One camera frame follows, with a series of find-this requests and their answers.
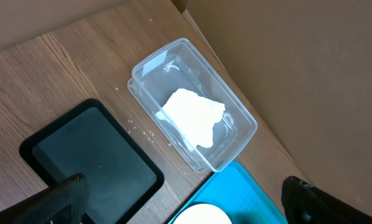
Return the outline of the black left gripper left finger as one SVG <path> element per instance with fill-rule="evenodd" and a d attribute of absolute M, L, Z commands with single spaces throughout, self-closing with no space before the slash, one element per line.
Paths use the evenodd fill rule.
<path fill-rule="evenodd" d="M 77 173 L 3 211 L 0 224 L 80 224 L 89 199 L 86 176 Z"/>

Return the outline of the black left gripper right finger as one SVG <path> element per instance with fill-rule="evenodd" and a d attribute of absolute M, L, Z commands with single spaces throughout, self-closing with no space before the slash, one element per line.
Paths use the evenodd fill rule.
<path fill-rule="evenodd" d="M 372 224 L 372 217 L 296 176 L 282 183 L 282 206 L 289 224 Z"/>

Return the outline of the white napkin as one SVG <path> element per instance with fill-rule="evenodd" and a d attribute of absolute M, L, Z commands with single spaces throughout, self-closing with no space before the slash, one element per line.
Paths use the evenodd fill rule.
<path fill-rule="evenodd" d="M 196 149 L 197 146 L 213 146 L 213 127 L 220 122 L 225 105 L 195 92 L 179 88 L 155 116 L 160 120 L 172 120 L 184 139 Z"/>

